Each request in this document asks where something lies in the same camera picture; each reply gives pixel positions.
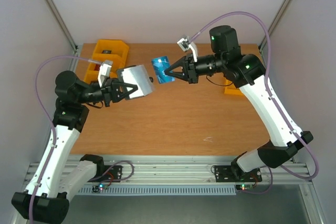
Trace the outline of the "blue credit card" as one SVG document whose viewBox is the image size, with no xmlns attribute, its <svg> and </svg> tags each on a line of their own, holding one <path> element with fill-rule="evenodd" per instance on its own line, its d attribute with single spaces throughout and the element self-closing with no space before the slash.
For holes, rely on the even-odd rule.
<svg viewBox="0 0 336 224">
<path fill-rule="evenodd" d="M 170 66 L 167 56 L 157 57 L 151 60 L 155 75 L 159 84 L 174 82 L 175 78 L 165 74 L 165 70 Z"/>
</svg>

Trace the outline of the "black card holder wallet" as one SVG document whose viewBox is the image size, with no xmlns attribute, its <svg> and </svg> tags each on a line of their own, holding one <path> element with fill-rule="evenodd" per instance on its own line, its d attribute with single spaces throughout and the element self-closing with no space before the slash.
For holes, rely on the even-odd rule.
<svg viewBox="0 0 336 224">
<path fill-rule="evenodd" d="M 138 90 L 130 95 L 130 100 L 145 97 L 155 90 L 154 84 L 144 65 L 118 69 L 117 75 L 120 81 L 138 86 Z"/>
</svg>

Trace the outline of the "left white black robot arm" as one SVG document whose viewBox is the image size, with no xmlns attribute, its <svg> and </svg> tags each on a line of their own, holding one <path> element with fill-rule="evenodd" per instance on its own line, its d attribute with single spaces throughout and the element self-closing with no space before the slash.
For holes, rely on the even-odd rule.
<svg viewBox="0 0 336 224">
<path fill-rule="evenodd" d="M 16 192 L 12 205 L 30 223 L 62 223 L 75 194 L 87 182 L 100 182 L 109 173 L 103 157 L 86 154 L 77 167 L 61 178 L 69 153 L 87 120 L 88 105 L 143 97 L 152 92 L 150 80 L 138 77 L 134 68 L 119 69 L 117 78 L 87 84 L 72 71 L 61 72 L 55 80 L 56 110 L 51 118 L 48 145 L 33 178 L 23 192 Z"/>
</svg>

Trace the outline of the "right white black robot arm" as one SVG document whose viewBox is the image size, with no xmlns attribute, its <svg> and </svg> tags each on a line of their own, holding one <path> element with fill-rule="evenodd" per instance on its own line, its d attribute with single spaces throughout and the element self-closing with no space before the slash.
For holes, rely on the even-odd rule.
<svg viewBox="0 0 336 224">
<path fill-rule="evenodd" d="M 270 140 L 261 147 L 239 155 L 231 162 L 231 173 L 237 181 L 249 176 L 250 171 L 263 166 L 277 168 L 290 160 L 313 140 L 310 131 L 303 131 L 290 118 L 287 111 L 272 92 L 266 79 L 266 68 L 253 54 L 243 55 L 236 30 L 222 25 L 209 31 L 213 54 L 199 57 L 197 47 L 188 37 L 177 44 L 190 54 L 182 57 L 165 74 L 190 84 L 198 83 L 199 76 L 222 73 L 252 104 L 264 123 Z"/>
</svg>

